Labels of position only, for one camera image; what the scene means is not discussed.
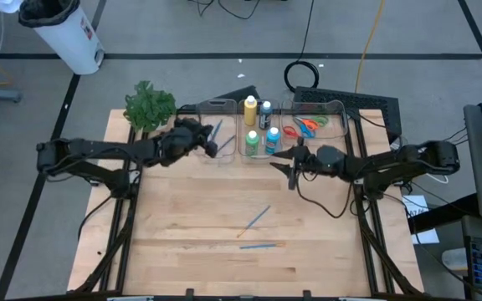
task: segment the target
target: black table leg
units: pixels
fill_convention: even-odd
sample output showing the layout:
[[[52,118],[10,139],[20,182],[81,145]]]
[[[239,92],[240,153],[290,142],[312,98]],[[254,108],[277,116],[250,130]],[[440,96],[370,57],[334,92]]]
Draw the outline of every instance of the black table leg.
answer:
[[[457,222],[463,216],[479,217],[477,194],[462,197],[450,205],[444,205],[428,212],[420,213],[408,219],[408,227],[412,234],[430,230],[450,222]]]

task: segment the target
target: green paint bottle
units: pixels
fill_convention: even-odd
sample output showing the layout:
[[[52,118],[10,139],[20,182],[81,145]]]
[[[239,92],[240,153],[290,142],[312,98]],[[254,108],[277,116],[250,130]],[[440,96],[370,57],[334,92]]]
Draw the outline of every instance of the green paint bottle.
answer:
[[[245,155],[246,156],[256,156],[258,155],[258,144],[259,144],[259,137],[258,133],[255,130],[251,130],[247,134],[247,145],[245,147]]]

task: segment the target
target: bottle cap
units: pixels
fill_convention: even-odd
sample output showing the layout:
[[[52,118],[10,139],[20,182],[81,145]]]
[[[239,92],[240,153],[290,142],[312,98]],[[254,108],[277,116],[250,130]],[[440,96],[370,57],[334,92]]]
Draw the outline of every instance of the bottle cap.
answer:
[[[253,105],[256,103],[256,99],[252,96],[252,95],[249,95],[249,97],[247,97],[247,100],[245,100],[247,102],[247,104],[249,105]]]

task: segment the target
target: gray floor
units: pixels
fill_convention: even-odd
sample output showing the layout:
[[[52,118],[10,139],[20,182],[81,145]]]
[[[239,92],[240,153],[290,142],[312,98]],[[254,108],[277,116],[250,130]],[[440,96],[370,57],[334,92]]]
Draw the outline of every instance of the gray floor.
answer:
[[[84,0],[89,16],[98,0]],[[223,0],[240,14],[252,3]],[[482,1],[468,0],[482,33]],[[360,53],[378,1],[315,0],[307,53]],[[227,15],[215,3],[203,18],[185,0],[108,0],[97,33],[110,54],[292,53],[300,51],[309,2],[263,0],[249,21]],[[6,17],[3,52],[51,54],[53,51],[17,17]],[[462,10],[453,0],[387,0],[370,47],[379,54],[480,54]],[[63,137],[101,139],[111,109],[123,108],[124,95],[148,79],[175,95],[178,105],[197,103],[247,85],[262,97],[291,98],[282,80],[290,59],[106,60],[97,74],[83,76]],[[358,61],[313,59],[320,87],[353,91]],[[24,93],[16,105],[0,102],[0,276],[36,178],[36,143],[49,139],[71,71],[58,60],[1,59]],[[294,69],[292,82],[308,85],[311,75]],[[360,92],[399,98],[403,134],[409,142],[443,139],[464,127],[462,107],[482,102],[482,60],[367,60]],[[418,179],[430,191],[454,200],[474,192],[466,144],[459,146],[462,169],[447,186]],[[90,188],[80,180],[46,184],[7,298],[64,293],[74,260],[76,232]],[[427,196],[428,202],[440,201]],[[459,225],[438,230],[435,254],[462,246]],[[462,285],[417,251],[427,292],[463,297]]]

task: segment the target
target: white paper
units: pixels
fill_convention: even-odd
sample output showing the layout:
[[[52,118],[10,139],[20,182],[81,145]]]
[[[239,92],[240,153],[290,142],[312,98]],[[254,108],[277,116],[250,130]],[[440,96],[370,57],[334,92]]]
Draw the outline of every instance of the white paper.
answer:
[[[419,206],[412,204],[408,200],[415,202]],[[403,202],[408,209],[408,212],[411,216],[418,215],[423,212],[428,212],[428,209],[425,208],[427,206],[427,202],[425,201],[424,196],[403,196]],[[427,230],[424,232],[418,233],[419,241],[421,243],[440,243],[438,239],[438,234],[436,234],[436,230]],[[414,244],[418,244],[418,240],[416,239],[416,235],[412,235],[412,241]]]

